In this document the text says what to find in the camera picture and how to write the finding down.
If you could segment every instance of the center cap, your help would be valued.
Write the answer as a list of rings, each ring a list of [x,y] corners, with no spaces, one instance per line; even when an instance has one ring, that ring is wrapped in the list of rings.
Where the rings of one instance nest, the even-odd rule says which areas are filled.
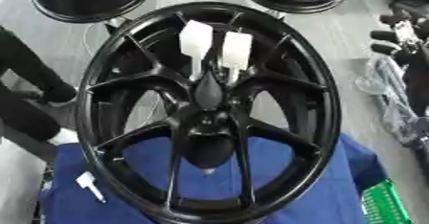
[[[218,108],[223,101],[223,90],[212,72],[207,72],[199,81],[194,98],[203,110]]]

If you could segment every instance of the black alloy wheel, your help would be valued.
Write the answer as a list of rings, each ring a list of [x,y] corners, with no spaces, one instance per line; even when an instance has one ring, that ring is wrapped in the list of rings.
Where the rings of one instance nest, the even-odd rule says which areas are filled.
[[[180,53],[178,42],[190,20],[214,27],[204,75],[195,81],[188,78],[191,62]],[[254,37],[249,68],[234,85],[226,84],[226,70],[218,64],[226,32]],[[128,66],[119,64],[125,56]],[[123,70],[119,75],[112,71],[118,67]],[[147,91],[160,95],[168,116],[124,132],[136,101]],[[281,107],[288,129],[250,116],[255,97],[263,91]],[[94,173],[142,213],[161,223],[245,223],[284,207],[318,179],[336,146],[341,108],[327,65],[297,31],[261,11],[204,2],[150,12],[111,36],[86,70],[77,118],[79,138]],[[165,190],[133,171],[123,154],[127,147],[157,137],[171,140]],[[251,181],[250,137],[276,141],[294,151],[289,167],[259,189]],[[202,142],[205,148],[196,148]],[[195,156],[196,150],[214,153],[201,158]],[[222,200],[180,195],[182,159],[198,168],[217,168],[233,154],[241,175],[240,195]]]

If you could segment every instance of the person's leg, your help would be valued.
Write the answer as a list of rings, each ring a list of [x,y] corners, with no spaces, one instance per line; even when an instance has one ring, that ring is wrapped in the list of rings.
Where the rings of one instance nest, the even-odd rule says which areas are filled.
[[[0,27],[0,65],[7,66],[44,93],[51,102],[67,102],[76,96],[76,89],[64,82],[13,33]]]
[[[53,118],[19,99],[1,82],[0,118],[7,126],[40,142],[54,138],[61,129]]]

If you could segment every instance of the blue cloth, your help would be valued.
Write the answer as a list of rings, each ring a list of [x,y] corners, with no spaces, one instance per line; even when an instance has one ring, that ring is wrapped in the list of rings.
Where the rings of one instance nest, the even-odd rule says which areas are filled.
[[[250,144],[253,181],[260,187],[273,179],[290,162],[291,149],[275,142],[253,138]],[[167,187],[170,142],[150,140],[129,148],[127,162],[154,186]],[[42,192],[42,209],[47,224],[142,224],[152,223],[140,212],[97,182],[106,196],[103,205],[89,190],[82,190],[75,179],[86,171],[79,145],[59,147],[54,183]],[[321,178],[301,198],[273,213],[267,224],[363,224],[359,192],[386,178],[376,155],[346,135],[339,144]],[[201,170],[182,162],[180,193],[187,197],[219,199],[240,192],[239,171],[235,158],[204,177]]]

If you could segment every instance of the white masking plug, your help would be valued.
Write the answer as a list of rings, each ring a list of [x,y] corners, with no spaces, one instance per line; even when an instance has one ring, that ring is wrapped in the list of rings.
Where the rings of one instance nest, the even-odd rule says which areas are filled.
[[[230,69],[229,84],[238,81],[239,72],[249,66],[253,36],[227,32],[223,43],[222,65]]]
[[[210,25],[191,20],[180,33],[180,50],[183,55],[192,59],[191,80],[201,77],[201,61],[212,48],[212,44],[213,27]]]
[[[89,189],[100,202],[105,204],[107,203],[107,201],[102,195],[102,192],[97,189],[96,185],[94,184],[95,181],[96,178],[94,177],[94,175],[92,175],[88,171],[84,172],[78,179],[76,179],[76,182],[82,189]]]

